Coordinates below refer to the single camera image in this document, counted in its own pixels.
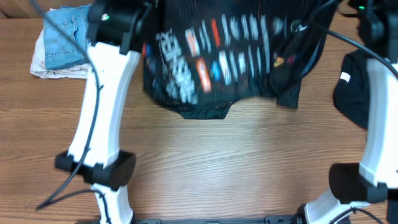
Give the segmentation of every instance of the cable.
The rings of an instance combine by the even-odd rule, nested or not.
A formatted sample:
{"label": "cable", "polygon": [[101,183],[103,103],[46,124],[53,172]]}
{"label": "cable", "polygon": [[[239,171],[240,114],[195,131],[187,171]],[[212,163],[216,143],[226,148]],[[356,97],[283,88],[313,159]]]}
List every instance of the cable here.
{"label": "cable", "polygon": [[320,6],[318,9],[316,9],[316,10],[313,12],[313,14],[312,14],[312,16],[311,16],[311,18],[310,18],[311,23],[312,23],[313,25],[315,25],[317,28],[319,28],[320,30],[322,30],[323,32],[325,32],[325,33],[327,33],[327,34],[329,34],[329,35],[331,35],[331,36],[333,36],[333,37],[336,37],[337,39],[340,39],[340,40],[342,40],[342,41],[344,41],[344,42],[347,42],[347,43],[349,43],[349,44],[351,44],[351,45],[353,45],[353,46],[355,46],[355,47],[357,47],[357,48],[359,48],[359,49],[365,51],[365,52],[368,53],[369,55],[372,55],[375,59],[377,59],[377,60],[380,61],[383,65],[385,65],[385,66],[392,72],[392,74],[393,74],[396,78],[398,78],[398,72],[397,72],[397,70],[391,65],[391,63],[389,63],[387,60],[385,60],[384,58],[382,58],[380,55],[378,55],[377,53],[375,53],[375,52],[372,51],[371,49],[365,47],[364,45],[362,45],[362,44],[360,44],[360,43],[358,43],[358,42],[356,42],[356,41],[354,41],[354,40],[351,40],[350,38],[348,38],[348,37],[346,37],[346,36],[343,36],[343,35],[341,35],[341,34],[338,34],[338,33],[336,33],[336,32],[333,32],[333,31],[331,31],[331,30],[328,30],[328,29],[326,29],[326,28],[320,26],[319,24],[317,24],[317,23],[315,22],[315,17],[316,17],[322,10],[326,9],[328,6],[330,6],[330,5],[332,5],[333,3],[335,3],[335,1],[336,1],[336,0],[329,0],[328,2],[326,2],[326,3],[324,3],[322,6]]}
{"label": "cable", "polygon": [[104,197],[104,194],[102,192],[100,192],[99,190],[81,190],[81,191],[77,191],[74,192],[72,194],[68,194],[66,196],[60,197],[56,200],[54,200],[54,198],[61,193],[65,187],[72,181],[72,179],[76,176],[77,172],[80,170],[81,166],[83,165],[83,162],[87,156],[88,151],[90,150],[90,142],[91,142],[91,138],[93,137],[93,132],[94,132],[94,127],[95,127],[95,123],[96,123],[96,119],[97,119],[97,115],[98,115],[98,108],[99,108],[99,103],[100,103],[100,91],[103,87],[100,86],[100,78],[98,77],[98,72],[94,66],[94,63],[91,61],[91,59],[89,58],[89,56],[87,55],[86,51],[84,49],[82,49],[78,44],[76,44],[74,41],[72,41],[67,35],[66,33],[64,33],[64,31],[62,31],[59,27],[57,27],[57,25],[55,25],[55,23],[48,18],[48,16],[44,13],[44,11],[40,8],[40,6],[37,4],[37,2],[35,0],[30,0],[30,3],[33,5],[33,7],[35,8],[35,10],[52,26],[54,27],[54,29],[56,29],[64,38],[66,38],[70,43],[72,43],[80,53],[83,54],[84,58],[87,59],[88,63],[91,65],[94,75],[95,75],[95,85],[96,85],[96,100],[95,100],[95,108],[94,108],[94,113],[93,113],[93,119],[91,121],[91,126],[90,126],[90,130],[88,132],[87,135],[87,141],[83,150],[83,154],[80,157],[80,160],[76,166],[76,168],[72,171],[72,173],[70,174],[70,176],[64,181],[64,183],[51,195],[48,197],[48,199],[46,201],[44,201],[43,203],[41,203],[36,209],[40,210],[43,209],[49,205],[52,205],[54,203],[60,202],[68,197],[72,197],[78,194],[82,194],[82,193],[87,193],[87,192],[96,192],[100,195],[100,197],[103,199],[104,202],[104,209],[105,209],[105,216],[106,216],[106,222],[111,224],[111,219],[109,218],[109,212],[108,212],[108,206],[106,203],[106,199]]}
{"label": "cable", "polygon": [[373,220],[375,220],[376,222],[378,222],[378,224],[383,224],[383,222],[382,222],[378,217],[374,216],[372,213],[370,213],[370,212],[368,212],[368,211],[366,211],[366,210],[363,210],[362,208],[353,208],[353,207],[351,207],[351,208],[348,209],[347,211],[341,213],[341,214],[338,215],[336,218],[332,219],[332,221],[330,221],[329,224],[334,224],[334,223],[336,223],[338,220],[340,220],[341,218],[345,217],[347,214],[349,214],[349,213],[351,213],[351,212],[353,212],[353,213],[355,214],[357,211],[358,211],[358,212],[362,212],[362,213],[364,213],[364,214],[367,214],[367,215],[368,215],[369,217],[371,217]]}

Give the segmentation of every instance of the folded clothes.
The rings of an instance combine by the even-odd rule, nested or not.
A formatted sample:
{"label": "folded clothes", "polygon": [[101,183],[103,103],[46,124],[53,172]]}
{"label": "folded clothes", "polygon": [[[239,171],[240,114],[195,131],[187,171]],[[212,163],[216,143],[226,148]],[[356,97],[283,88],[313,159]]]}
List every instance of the folded clothes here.
{"label": "folded clothes", "polygon": [[40,78],[87,78],[91,65],[75,65],[61,70],[47,70],[45,67],[44,30],[36,41],[30,72]]}
{"label": "folded clothes", "polygon": [[[62,7],[46,13],[49,19],[61,28],[77,45],[87,50],[87,15],[90,5]],[[45,67],[61,70],[87,63],[84,55],[69,40],[64,38],[48,21],[44,20]]]}

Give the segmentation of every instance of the black t-shirt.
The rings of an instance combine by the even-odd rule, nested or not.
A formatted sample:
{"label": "black t-shirt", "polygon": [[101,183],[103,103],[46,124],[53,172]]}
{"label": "black t-shirt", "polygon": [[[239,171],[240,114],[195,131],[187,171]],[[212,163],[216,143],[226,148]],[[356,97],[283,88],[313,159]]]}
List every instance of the black t-shirt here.
{"label": "black t-shirt", "polygon": [[[144,89],[187,119],[225,118],[240,99],[296,108],[300,81],[325,35],[308,24],[316,0],[166,0],[162,32],[146,40]],[[329,26],[334,8],[320,19]]]}

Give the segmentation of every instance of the denim pocket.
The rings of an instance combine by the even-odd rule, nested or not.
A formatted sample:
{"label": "denim pocket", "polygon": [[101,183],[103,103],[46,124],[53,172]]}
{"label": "denim pocket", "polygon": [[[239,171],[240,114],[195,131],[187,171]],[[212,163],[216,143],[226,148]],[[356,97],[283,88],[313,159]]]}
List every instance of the denim pocket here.
{"label": "denim pocket", "polygon": [[[51,55],[65,55],[77,53],[77,47],[73,45],[69,40],[59,33],[51,24],[47,24],[48,27],[44,29],[44,42],[45,42],[45,56]],[[77,23],[75,17],[57,24],[71,40],[76,43],[75,33],[77,31]]]}

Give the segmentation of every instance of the black folded garment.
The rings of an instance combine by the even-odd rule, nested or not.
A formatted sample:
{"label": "black folded garment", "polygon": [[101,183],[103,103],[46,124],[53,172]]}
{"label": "black folded garment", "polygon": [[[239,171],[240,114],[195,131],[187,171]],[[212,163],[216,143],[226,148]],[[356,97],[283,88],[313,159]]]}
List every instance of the black folded garment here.
{"label": "black folded garment", "polygon": [[357,50],[344,57],[333,94],[335,107],[360,127],[368,128],[370,87],[366,54]]}
{"label": "black folded garment", "polygon": [[[162,32],[146,40],[144,89],[185,119],[223,119],[243,98],[297,108],[301,79],[325,34],[317,0],[165,0]],[[335,6],[317,21],[329,27]]]}

